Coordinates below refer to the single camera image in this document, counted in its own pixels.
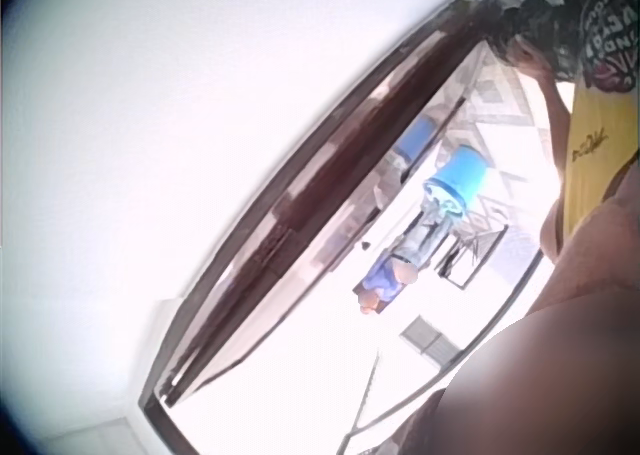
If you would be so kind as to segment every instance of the blue container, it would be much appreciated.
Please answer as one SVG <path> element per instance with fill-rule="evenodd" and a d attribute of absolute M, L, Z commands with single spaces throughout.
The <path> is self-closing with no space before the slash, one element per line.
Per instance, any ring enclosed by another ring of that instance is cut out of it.
<path fill-rule="evenodd" d="M 453 152 L 451 160 L 425 182 L 425 189 L 438 187 L 466 211 L 480 190 L 489 164 L 473 148 L 461 145 Z"/>
<path fill-rule="evenodd" d="M 429 118 L 420 117 L 400 136 L 393 149 L 409 164 L 415 162 L 427 143 L 436 133 L 436 124 Z"/>

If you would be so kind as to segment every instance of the blue object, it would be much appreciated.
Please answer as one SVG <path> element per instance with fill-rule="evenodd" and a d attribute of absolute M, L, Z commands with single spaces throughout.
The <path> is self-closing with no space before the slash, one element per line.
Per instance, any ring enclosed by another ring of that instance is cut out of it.
<path fill-rule="evenodd" d="M 446 193 L 464 212 L 478 194 L 489 164 L 473 148 L 461 145 L 451 160 L 424 183 L 427 193 Z"/>
<path fill-rule="evenodd" d="M 411 164 L 433 138 L 436 128 L 432 120 L 419 117 L 400 136 L 393 149 Z"/>
<path fill-rule="evenodd" d="M 384 251 L 362 279 L 362 286 L 367 290 L 381 289 L 380 300 L 390 302 L 398 296 L 403 285 L 396 280 L 391 266 L 389 254 Z"/>

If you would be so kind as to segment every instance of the yellow shirt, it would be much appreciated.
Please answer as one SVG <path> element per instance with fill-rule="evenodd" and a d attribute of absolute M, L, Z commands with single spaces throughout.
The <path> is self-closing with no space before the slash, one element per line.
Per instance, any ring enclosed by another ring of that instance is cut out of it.
<path fill-rule="evenodd" d="M 604 93 L 576 85 L 565 170 L 563 239 L 603 200 L 638 151 L 637 90 Z"/>
<path fill-rule="evenodd" d="M 638 152 L 638 0 L 587 0 L 564 181 L 562 239 Z"/>

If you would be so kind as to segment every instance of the white wall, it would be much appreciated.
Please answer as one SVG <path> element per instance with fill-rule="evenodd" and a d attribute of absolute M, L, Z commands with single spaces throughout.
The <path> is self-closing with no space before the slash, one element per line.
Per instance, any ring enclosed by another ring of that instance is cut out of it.
<path fill-rule="evenodd" d="M 147 455 L 125 419 L 47 440 L 43 455 Z"/>
<path fill-rule="evenodd" d="M 34 436 L 128 413 L 160 301 L 443 2 L 18 0 L 2 40 L 2 391 Z"/>

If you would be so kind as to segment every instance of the window frame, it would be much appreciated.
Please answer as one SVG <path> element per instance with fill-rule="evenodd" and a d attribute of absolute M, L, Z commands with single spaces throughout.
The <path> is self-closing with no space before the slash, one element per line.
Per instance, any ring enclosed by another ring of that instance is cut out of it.
<path fill-rule="evenodd" d="M 237 329 L 251 313 L 251 306 L 257 306 L 262 300 L 260 297 L 268 293 L 304 252 L 327 220 L 488 33 L 500 11 L 498 0 L 471 3 L 454 0 L 431 17 L 344 97 L 240 217 L 178 309 L 138 400 L 148 421 L 172 451 L 184 455 L 198 453 L 166 409 L 184 395 L 184 390 L 178 393 L 178 387 L 183 389 L 188 385 L 188 379 L 193 378 L 193 371 L 198 369 L 193 362 L 191 365 L 186 362 L 195 359 L 202 365 L 224 346 L 225 337 L 229 339 L 234 327 Z M 379 104 L 367 108 L 365 102 L 373 91 L 436 31 L 443 36 L 420 55 L 397 87 Z M 301 192 L 287 200 L 288 189 L 296 177 L 340 130 L 345 136 L 333 155 Z M 212 290 L 234 257 L 276 208 L 282 216 L 259 241 L 254 255 L 237 267 L 229 280 L 233 290 L 213 300 Z M 243 303 L 234 301 L 239 290 L 245 295 Z M 198 319 L 200 323 L 195 326 L 194 321 Z M 229 370 L 238 363 L 232 364 Z"/>

